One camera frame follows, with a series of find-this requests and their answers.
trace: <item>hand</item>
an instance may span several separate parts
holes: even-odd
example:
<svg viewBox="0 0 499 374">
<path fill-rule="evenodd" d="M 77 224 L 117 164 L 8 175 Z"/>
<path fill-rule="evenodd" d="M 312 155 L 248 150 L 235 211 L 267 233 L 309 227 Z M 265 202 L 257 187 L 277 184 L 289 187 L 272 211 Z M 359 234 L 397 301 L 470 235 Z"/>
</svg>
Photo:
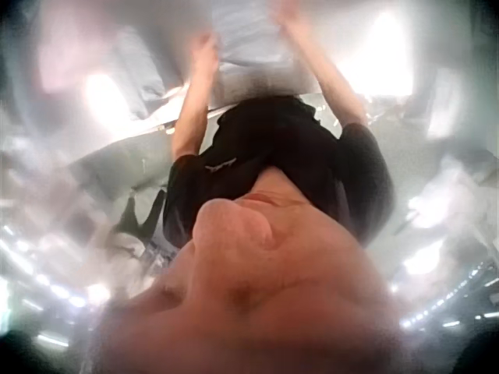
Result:
<svg viewBox="0 0 499 374">
<path fill-rule="evenodd" d="M 299 0 L 275 0 L 272 16 L 292 42 L 310 38 L 308 19 L 302 14 Z"/>
<path fill-rule="evenodd" d="M 191 76 L 212 81 L 218 71 L 217 40 L 212 33 L 195 37 L 191 45 Z"/>
</svg>

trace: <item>fluorescent light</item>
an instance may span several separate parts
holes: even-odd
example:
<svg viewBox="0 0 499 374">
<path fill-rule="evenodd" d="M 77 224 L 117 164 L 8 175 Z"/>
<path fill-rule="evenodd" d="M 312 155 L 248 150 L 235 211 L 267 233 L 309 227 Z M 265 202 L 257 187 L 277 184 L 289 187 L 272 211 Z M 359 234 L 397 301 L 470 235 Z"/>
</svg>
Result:
<svg viewBox="0 0 499 374">
<path fill-rule="evenodd" d="M 14 231 L 12 231 L 9 226 L 5 225 L 3 229 L 7 231 L 9 234 L 14 235 Z"/>
<path fill-rule="evenodd" d="M 37 339 L 39 341 L 43 341 L 45 343 L 50 343 L 50 344 L 58 345 L 59 347 L 67 348 L 69 346 L 69 342 L 68 341 L 57 340 L 57 339 L 54 339 L 53 337 L 47 337 L 47 336 L 42 335 L 42 334 L 38 335 Z"/>
<path fill-rule="evenodd" d="M 404 262 L 407 272 L 411 275 L 420 275 L 434 270 L 440 261 L 440 248 L 443 244 L 444 241 L 439 240 L 416 252 Z"/>
<path fill-rule="evenodd" d="M 34 268 L 33 265 L 26 259 L 24 259 L 20 254 L 13 252 L 9 246 L 0 239 L 0 247 L 9 255 L 10 259 L 13 263 L 15 263 L 21 270 L 28 273 L 29 275 L 33 274 Z"/>
<path fill-rule="evenodd" d="M 110 130 L 118 131 L 130 122 L 126 99 L 116 83 L 106 74 L 88 76 L 85 94 L 95 118 Z"/>
<path fill-rule="evenodd" d="M 499 312 L 493 312 L 493 313 L 485 313 L 483 314 L 485 318 L 494 318 L 494 317 L 499 317 Z"/>
<path fill-rule="evenodd" d="M 61 286 L 54 285 L 50 288 L 58 298 L 68 298 L 69 291 Z"/>
<path fill-rule="evenodd" d="M 48 278 L 43 275 L 43 274 L 38 274 L 37 277 L 35 278 L 39 284 L 43 284 L 44 286 L 50 285 L 50 281 Z"/>
<path fill-rule="evenodd" d="M 17 248 L 21 252 L 25 252 L 30 248 L 30 244 L 25 242 L 24 240 L 18 240 L 16 244 L 17 244 Z"/>
<path fill-rule="evenodd" d="M 10 258 L 17 265 L 17 267 L 19 267 L 25 273 L 28 273 L 29 275 L 32 275 L 34 273 L 33 265 L 31 265 L 31 263 L 24 259 L 21 255 L 11 251 Z"/>
<path fill-rule="evenodd" d="M 70 298 L 69 302 L 77 308 L 82 308 L 87 304 L 84 298 L 79 298 L 77 296 Z"/>
<path fill-rule="evenodd" d="M 359 52 L 340 64 L 355 92 L 367 96 L 405 97 L 412 94 L 410 40 L 397 17 L 381 13 Z"/>
<path fill-rule="evenodd" d="M 103 304 L 111 297 L 111 292 L 103 284 L 93 284 L 87 290 L 88 299 L 94 305 Z"/>
<path fill-rule="evenodd" d="M 444 323 L 442 326 L 443 327 L 453 327 L 453 326 L 457 326 L 458 324 L 460 324 L 459 321 L 454 321 L 454 322 Z"/>
<path fill-rule="evenodd" d="M 485 283 L 485 287 L 489 287 L 489 286 L 491 286 L 492 284 L 497 283 L 497 282 L 499 282 L 499 278 L 496 278 L 496 279 L 494 279 L 494 280 L 491 280 L 489 283 Z"/>
<path fill-rule="evenodd" d="M 39 312 L 41 312 L 42 310 L 44 310 L 38 304 L 35 304 L 34 302 L 31 302 L 30 300 L 26 300 L 25 298 L 23 299 L 23 304 L 24 305 L 28 305 L 30 308 L 35 309 L 35 310 L 37 310 Z"/>
<path fill-rule="evenodd" d="M 2 247 L 4 249 L 4 251 L 6 251 L 7 253 L 10 253 L 9 246 L 1 239 L 0 239 L 0 247 Z"/>
</svg>

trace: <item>black shirt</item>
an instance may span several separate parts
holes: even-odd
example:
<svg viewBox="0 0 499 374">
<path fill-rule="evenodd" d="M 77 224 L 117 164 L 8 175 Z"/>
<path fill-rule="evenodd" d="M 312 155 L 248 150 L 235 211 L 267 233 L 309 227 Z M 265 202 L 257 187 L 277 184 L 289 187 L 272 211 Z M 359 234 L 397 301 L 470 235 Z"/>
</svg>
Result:
<svg viewBox="0 0 499 374">
<path fill-rule="evenodd" d="M 366 126 L 349 124 L 337 139 L 314 115 L 315 108 L 295 97 L 253 99 L 222 115 L 212 146 L 180 157 L 170 170 L 167 240 L 183 247 L 205 202 L 245 195 L 265 168 L 275 166 L 365 245 L 393 208 L 387 165 Z"/>
</svg>

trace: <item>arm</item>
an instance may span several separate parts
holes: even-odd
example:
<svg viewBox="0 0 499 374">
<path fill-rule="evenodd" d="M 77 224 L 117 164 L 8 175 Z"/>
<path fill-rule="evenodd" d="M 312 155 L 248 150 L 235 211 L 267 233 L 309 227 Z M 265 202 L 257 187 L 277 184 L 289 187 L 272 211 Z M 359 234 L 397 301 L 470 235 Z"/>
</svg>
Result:
<svg viewBox="0 0 499 374">
<path fill-rule="evenodd" d="M 208 101 L 214 75 L 218 70 L 215 39 L 212 35 L 203 35 L 194 41 L 191 59 L 191 82 L 172 139 L 174 162 L 187 154 L 199 154 L 206 132 Z"/>
<path fill-rule="evenodd" d="M 349 123 L 365 125 L 366 112 L 362 102 L 313 39 L 309 25 L 299 11 L 298 1 L 280 0 L 275 19 L 293 48 L 319 81 L 322 94 L 342 127 Z"/>
</svg>

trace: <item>skin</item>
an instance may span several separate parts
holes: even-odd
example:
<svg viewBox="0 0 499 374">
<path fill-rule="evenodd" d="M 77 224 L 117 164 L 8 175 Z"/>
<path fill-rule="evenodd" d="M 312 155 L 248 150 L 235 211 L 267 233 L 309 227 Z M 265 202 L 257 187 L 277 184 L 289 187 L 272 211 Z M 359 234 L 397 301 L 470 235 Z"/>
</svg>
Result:
<svg viewBox="0 0 499 374">
<path fill-rule="evenodd" d="M 320 49 L 304 41 L 308 29 L 296 12 L 285 2 L 276 20 L 313 59 Z M 174 159 L 197 154 L 206 128 L 217 59 L 203 38 Z M 324 61 L 313 68 L 327 71 L 321 85 L 334 86 L 324 94 L 342 96 L 348 84 Z M 351 90 L 330 99 L 344 124 L 362 119 Z M 398 346 L 392 300 L 366 253 L 277 168 L 235 201 L 205 203 L 193 240 L 167 272 L 102 326 L 101 364 L 109 372 L 386 373 Z"/>
</svg>

